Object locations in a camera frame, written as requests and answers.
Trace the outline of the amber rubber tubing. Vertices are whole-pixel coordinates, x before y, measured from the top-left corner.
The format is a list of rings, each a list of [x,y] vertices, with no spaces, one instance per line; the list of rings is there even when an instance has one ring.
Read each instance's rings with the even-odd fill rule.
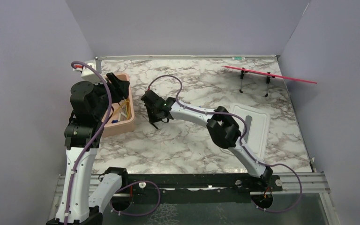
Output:
[[[117,109],[113,111],[113,116],[117,117],[117,120],[125,121],[130,119],[131,117],[131,110],[130,110],[130,101],[123,100],[120,102],[120,105]]]

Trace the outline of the pink plastic bin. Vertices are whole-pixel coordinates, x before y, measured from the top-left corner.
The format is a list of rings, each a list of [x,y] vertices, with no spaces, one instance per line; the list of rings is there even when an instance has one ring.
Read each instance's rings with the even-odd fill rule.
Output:
[[[113,103],[109,120],[105,124],[102,136],[109,137],[135,130],[135,110],[131,86],[128,88],[128,97],[118,103]]]

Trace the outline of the clear plastic lid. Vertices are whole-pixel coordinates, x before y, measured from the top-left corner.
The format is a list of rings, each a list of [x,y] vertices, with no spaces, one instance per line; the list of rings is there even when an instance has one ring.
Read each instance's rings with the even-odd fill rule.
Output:
[[[239,103],[230,104],[229,112],[244,119],[247,124],[244,142],[260,160],[263,160],[270,128],[270,115],[263,110]]]

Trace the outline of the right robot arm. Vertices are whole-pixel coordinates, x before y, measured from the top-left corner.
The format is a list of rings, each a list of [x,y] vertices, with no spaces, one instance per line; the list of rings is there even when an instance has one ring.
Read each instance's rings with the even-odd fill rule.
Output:
[[[228,149],[244,165],[256,190],[263,191],[270,185],[273,170],[247,145],[244,140],[247,125],[240,129],[236,121],[245,123],[240,116],[229,113],[222,106],[217,109],[206,109],[187,105],[177,97],[163,99],[152,90],[147,90],[141,100],[147,109],[150,124],[184,120],[207,128],[212,141],[218,147]]]

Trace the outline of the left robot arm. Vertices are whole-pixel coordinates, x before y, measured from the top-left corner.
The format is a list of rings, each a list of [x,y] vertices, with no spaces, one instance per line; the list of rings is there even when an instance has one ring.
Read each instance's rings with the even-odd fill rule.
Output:
[[[64,131],[66,175],[61,201],[48,225],[100,225],[103,212],[115,192],[128,188],[125,168],[108,168],[103,181],[90,193],[95,157],[103,134],[102,125],[109,122],[108,110],[113,104],[131,99],[130,78],[126,73],[108,73],[109,92],[102,83],[80,81],[71,87],[73,108]]]

